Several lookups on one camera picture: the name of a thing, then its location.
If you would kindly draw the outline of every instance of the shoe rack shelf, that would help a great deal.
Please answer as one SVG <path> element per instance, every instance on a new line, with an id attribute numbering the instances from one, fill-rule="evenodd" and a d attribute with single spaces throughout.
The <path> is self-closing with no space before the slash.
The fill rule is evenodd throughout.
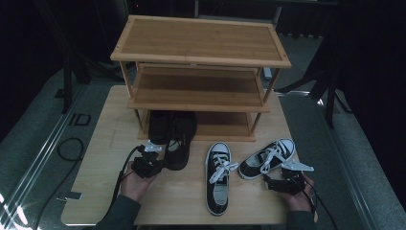
<path id="1" fill-rule="evenodd" d="M 142 139 L 150 110 L 188 110 L 197 118 L 193 140 L 255 141 L 260 114 L 271 112 L 269 93 L 290 67 L 272 25 L 138 15 L 128 17 L 111 59 L 123 69 Z M 137 64 L 134 81 L 126 61 Z M 262 67 L 276 68 L 266 93 Z"/>

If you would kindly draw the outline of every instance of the sleeve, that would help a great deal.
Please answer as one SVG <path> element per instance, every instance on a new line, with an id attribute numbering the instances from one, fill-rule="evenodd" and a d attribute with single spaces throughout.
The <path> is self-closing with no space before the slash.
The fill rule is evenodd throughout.
<path id="1" fill-rule="evenodd" d="M 124 195 L 119 195 L 105 219 L 98 222 L 93 229 L 129 230 L 134 225 L 140 208 L 140 203 Z"/>
<path id="2" fill-rule="evenodd" d="M 286 230 L 315 230 L 316 223 L 313 214 L 307 211 L 295 211 L 287 213 Z"/>

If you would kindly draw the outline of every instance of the hand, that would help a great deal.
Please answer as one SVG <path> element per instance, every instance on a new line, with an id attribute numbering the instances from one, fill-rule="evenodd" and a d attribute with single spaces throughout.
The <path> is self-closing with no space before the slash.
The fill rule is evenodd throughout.
<path id="1" fill-rule="evenodd" d="M 132 163 L 133 161 L 128 162 L 124 174 L 125 178 L 122 181 L 121 195 L 140 202 L 146 195 L 149 185 L 155 179 L 156 175 L 150 178 L 141 178 L 137 173 L 132 171 Z"/>
<path id="2" fill-rule="evenodd" d="M 311 186 L 314 185 L 313 180 L 304 174 L 304 179 L 307 181 L 305 185 L 304 192 L 307 193 L 308 197 L 311 197 L 310 191 Z M 289 206 L 290 211 L 308 211 L 311 212 L 311 206 L 307 197 L 299 192 L 296 195 L 279 193 L 279 195 L 286 200 L 287 205 Z"/>

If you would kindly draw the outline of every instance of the black sneaker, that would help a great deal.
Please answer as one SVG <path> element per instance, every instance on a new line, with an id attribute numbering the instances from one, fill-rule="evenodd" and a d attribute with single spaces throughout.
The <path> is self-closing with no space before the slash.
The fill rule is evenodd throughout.
<path id="1" fill-rule="evenodd" d="M 179 171 L 186 167 L 191 141 L 196 130 L 197 121 L 194 112 L 176 111 L 173 113 L 164 157 L 169 170 Z"/>
<path id="2" fill-rule="evenodd" d="M 155 145 L 164 145 L 168 138 L 171 111 L 151 110 L 149 112 L 148 139 Z"/>
<path id="3" fill-rule="evenodd" d="M 214 216 L 221 216 L 228 206 L 229 174 L 238 167 L 230 164 L 231 153 L 224 143 L 215 143 L 206 158 L 207 208 Z"/>
<path id="4" fill-rule="evenodd" d="M 239 165 L 238 173 L 243 179 L 255 179 L 289 161 L 294 152 L 295 143 L 292 140 L 278 139 L 244 160 Z"/>

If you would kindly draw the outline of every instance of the shoe rack leg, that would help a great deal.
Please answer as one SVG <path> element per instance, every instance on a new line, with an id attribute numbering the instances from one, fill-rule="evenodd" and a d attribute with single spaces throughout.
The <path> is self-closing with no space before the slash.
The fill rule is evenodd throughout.
<path id="1" fill-rule="evenodd" d="M 274 88 L 275 82 L 277 81 L 280 73 L 281 73 L 281 69 L 280 68 L 276 69 L 274 76 L 272 76 L 272 80 L 268 84 L 268 88 L 266 89 L 265 96 L 263 97 L 263 102 L 265 104 L 267 103 L 267 101 L 269 99 L 269 95 L 270 95 L 272 89 Z"/>
<path id="2" fill-rule="evenodd" d="M 143 121 L 141 121 L 141 116 L 140 116 L 140 113 L 138 112 L 138 109 L 134 109 L 134 113 L 135 113 L 135 116 L 137 117 L 138 124 L 140 125 L 140 130 L 142 130 L 143 129 Z"/>
<path id="3" fill-rule="evenodd" d="M 135 61 L 135 68 L 138 71 L 140 71 L 140 63 L 138 63 L 138 61 Z"/>
<path id="4" fill-rule="evenodd" d="M 134 98 L 134 93 L 132 92 L 131 81 L 129 79 L 128 70 L 123 61 L 120 61 L 120 66 L 122 67 L 122 72 L 125 80 L 125 85 L 127 87 L 128 98 Z"/>
<path id="5" fill-rule="evenodd" d="M 255 128 L 257 127 L 260 115 L 262 115 L 262 113 L 257 114 L 257 117 L 255 118 L 255 121 L 253 123 L 253 126 L 251 127 L 251 132 L 254 133 Z"/>
<path id="6" fill-rule="evenodd" d="M 257 70 L 257 77 L 259 78 L 260 77 L 260 73 L 262 72 L 262 67 L 260 67 L 260 68 L 258 68 L 258 70 Z"/>

